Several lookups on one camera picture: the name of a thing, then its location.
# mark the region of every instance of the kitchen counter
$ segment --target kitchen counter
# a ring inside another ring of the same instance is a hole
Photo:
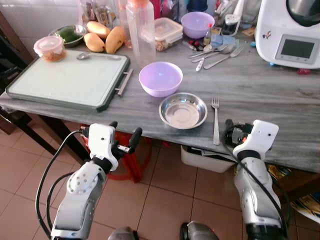
[[[85,45],[76,49],[87,51]],[[217,92],[220,136],[226,119],[235,123],[259,119],[277,124],[279,132],[272,150],[266,153],[266,161],[320,173],[320,70],[298,75],[294,68],[272,67],[249,44],[237,57],[200,72],[196,72],[197,63],[187,58],[192,52],[182,44],[157,52],[158,61],[171,62],[181,68],[183,81],[178,92],[197,95],[208,108],[207,119],[201,126],[179,130],[161,121],[159,104],[163,98],[152,97],[142,89],[138,79],[141,68],[136,65],[132,51],[122,47],[117,54],[128,55],[134,70],[123,96],[115,95],[103,112],[11,99],[5,93],[0,96],[0,105],[85,124],[117,121],[117,130],[122,132],[132,133],[141,127],[146,137],[225,153],[222,144],[213,144],[211,98],[212,93]],[[221,57],[208,58],[204,65]]]

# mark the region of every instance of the stainless steel bowl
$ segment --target stainless steel bowl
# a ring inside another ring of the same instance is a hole
[[[162,121],[173,128],[193,129],[206,120],[208,109],[196,95],[179,92],[161,102],[159,114]]]
[[[68,43],[64,43],[63,45],[65,48],[73,48],[83,42],[83,38],[84,38],[84,35],[87,33],[87,29],[82,25],[68,25],[68,26],[60,27],[60,28],[50,32],[49,36],[56,36],[58,34],[58,32],[65,27],[73,27],[74,33],[81,36],[77,40],[74,40],[74,41],[71,41]]]

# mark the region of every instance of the lavender plastic bowl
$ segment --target lavender plastic bowl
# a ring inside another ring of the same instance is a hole
[[[182,82],[181,69],[165,61],[158,61],[145,66],[139,73],[142,88],[157,98],[173,94]]]
[[[181,24],[184,34],[192,39],[199,39],[206,35],[209,24],[215,24],[215,19],[205,12],[192,11],[181,18]]]

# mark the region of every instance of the white plastic box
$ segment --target white plastic box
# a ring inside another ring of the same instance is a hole
[[[172,47],[182,39],[182,31],[182,25],[169,18],[161,17],[154,20],[155,49],[162,52]]]
[[[181,160],[184,164],[201,169],[207,169],[217,173],[225,172],[228,168],[236,163],[235,161],[229,160],[227,158],[225,160],[220,160],[188,152],[187,146],[181,146]]]

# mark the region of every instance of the cutting board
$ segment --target cutting board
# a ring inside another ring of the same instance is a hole
[[[119,60],[91,55],[83,60],[76,59],[81,53],[67,50],[66,58],[57,62],[38,58],[5,89],[6,93],[12,98],[34,102],[98,112],[105,110],[130,59],[122,55],[117,55]]]

